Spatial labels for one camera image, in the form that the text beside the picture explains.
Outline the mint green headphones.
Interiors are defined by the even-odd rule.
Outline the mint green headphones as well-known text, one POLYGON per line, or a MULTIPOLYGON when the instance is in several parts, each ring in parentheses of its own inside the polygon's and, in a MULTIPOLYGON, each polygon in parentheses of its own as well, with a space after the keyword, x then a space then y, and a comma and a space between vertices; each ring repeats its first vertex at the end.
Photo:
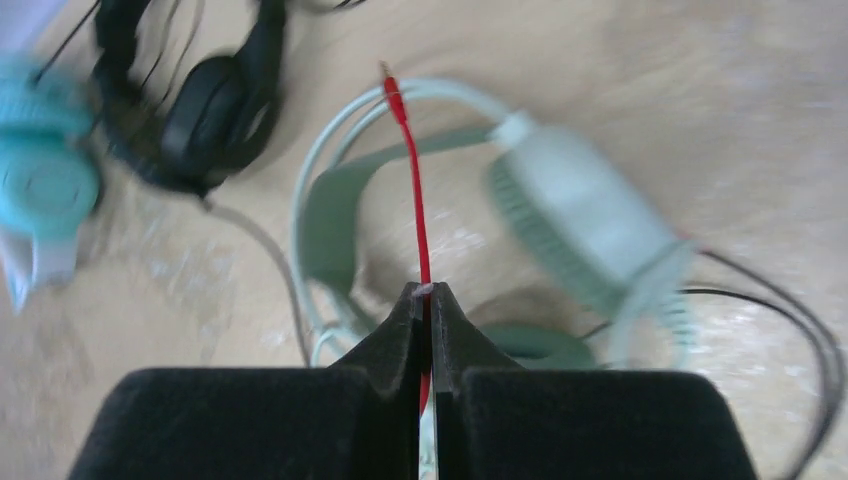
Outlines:
MULTIPOLYGON (((422 155, 486 141, 502 154, 487 185, 507 226, 554 281, 602 319, 609 336, 606 366, 631 366, 632 330, 652 317, 671 333, 674 368, 695 343, 691 311, 681 293, 695 248, 587 140, 544 125, 468 84, 445 78, 400 82, 407 100, 454 100, 491 121, 420 139, 422 155)), ((407 156, 398 144, 355 160, 346 155, 364 130, 389 111, 375 87, 347 104, 312 144, 292 195, 291 266, 295 292, 318 332, 321 348, 342 351, 377 323, 352 298, 357 273, 356 214, 371 177, 407 156)))

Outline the teal cat ear headphones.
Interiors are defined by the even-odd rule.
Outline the teal cat ear headphones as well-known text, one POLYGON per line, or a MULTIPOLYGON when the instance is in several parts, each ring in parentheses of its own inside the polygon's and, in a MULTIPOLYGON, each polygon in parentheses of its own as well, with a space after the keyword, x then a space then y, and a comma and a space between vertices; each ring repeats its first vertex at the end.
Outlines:
POLYGON ((75 273, 79 230, 100 194, 99 170, 79 144, 93 126, 73 78, 2 56, 1 264, 14 312, 75 273))

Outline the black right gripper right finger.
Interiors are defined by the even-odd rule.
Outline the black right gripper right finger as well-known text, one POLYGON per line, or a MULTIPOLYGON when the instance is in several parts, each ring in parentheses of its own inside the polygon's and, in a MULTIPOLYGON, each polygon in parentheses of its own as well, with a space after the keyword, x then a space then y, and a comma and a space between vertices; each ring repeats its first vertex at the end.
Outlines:
POLYGON ((529 370, 470 323, 448 285, 430 295, 442 479, 752 479, 724 397, 665 370, 529 370))

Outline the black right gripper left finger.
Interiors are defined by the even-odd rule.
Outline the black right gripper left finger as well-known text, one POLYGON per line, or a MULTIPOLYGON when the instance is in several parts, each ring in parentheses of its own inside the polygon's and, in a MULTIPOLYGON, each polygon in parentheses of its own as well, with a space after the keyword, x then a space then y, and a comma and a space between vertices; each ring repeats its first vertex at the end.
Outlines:
POLYGON ((105 397, 73 479, 414 479, 422 300, 324 368, 147 368, 105 397))

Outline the small black headphones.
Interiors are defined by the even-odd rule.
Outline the small black headphones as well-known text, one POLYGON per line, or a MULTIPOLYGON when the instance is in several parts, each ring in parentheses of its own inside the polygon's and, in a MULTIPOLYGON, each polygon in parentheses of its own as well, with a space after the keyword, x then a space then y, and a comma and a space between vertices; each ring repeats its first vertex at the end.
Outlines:
MULTIPOLYGON (((95 1, 89 13, 96 11, 94 31, 100 56, 95 63, 93 79, 98 89, 100 110, 94 113, 105 127, 110 146, 118 157, 147 184, 164 191, 188 195, 209 204, 208 195, 228 177, 240 172, 258 158, 266 148, 283 103, 278 80, 282 77, 282 55, 287 10, 282 1, 257 1, 256 20, 239 50, 212 56, 198 63, 186 77, 175 102, 166 115, 157 115, 143 100, 143 86, 130 76, 138 43, 136 27, 150 1, 95 1)), ((80 21, 79 27, 88 16, 80 21)), ((275 251, 271 253, 290 286, 295 316, 304 310, 293 282, 291 263, 275 251)), ((785 290, 767 281, 735 261, 716 252, 700 251, 736 271, 759 282, 807 316, 809 323, 776 305, 747 295, 715 289, 681 289, 682 295, 725 295, 741 298, 785 315, 806 332, 818 358, 821 403, 815 426, 800 458, 785 479, 797 479, 819 451, 830 432, 833 421, 843 408, 847 373, 842 353, 834 335, 818 318, 785 290)), ((532 329, 520 325, 495 325, 481 331, 499 351, 529 370, 600 370, 612 371, 594 363, 591 350, 579 353, 585 341, 573 340, 573 347, 545 349, 547 333, 531 334, 532 329)), ((434 399, 431 370, 430 397, 426 411, 419 416, 419 450, 435 448, 434 399)))

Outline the red headphones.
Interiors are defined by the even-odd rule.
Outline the red headphones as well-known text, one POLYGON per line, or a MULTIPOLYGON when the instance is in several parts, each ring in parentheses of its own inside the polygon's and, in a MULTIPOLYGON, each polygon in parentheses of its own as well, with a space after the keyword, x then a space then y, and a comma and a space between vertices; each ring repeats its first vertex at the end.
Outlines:
POLYGON ((380 60, 379 67, 382 74, 382 88, 384 99, 397 122, 409 157, 409 169, 411 174, 412 198, 414 207, 414 221, 416 228, 416 241, 418 248, 420 267, 420 286, 416 290, 416 296, 422 300, 422 324, 423 324, 423 367, 420 380, 419 394, 419 416, 422 417, 430 397, 431 370, 432 370, 432 340, 431 340, 431 265, 429 245, 426 230, 426 220, 423 202, 423 189, 419 164, 419 152, 416 141, 412 134, 404 98, 399 84, 389 69, 389 65, 380 60))

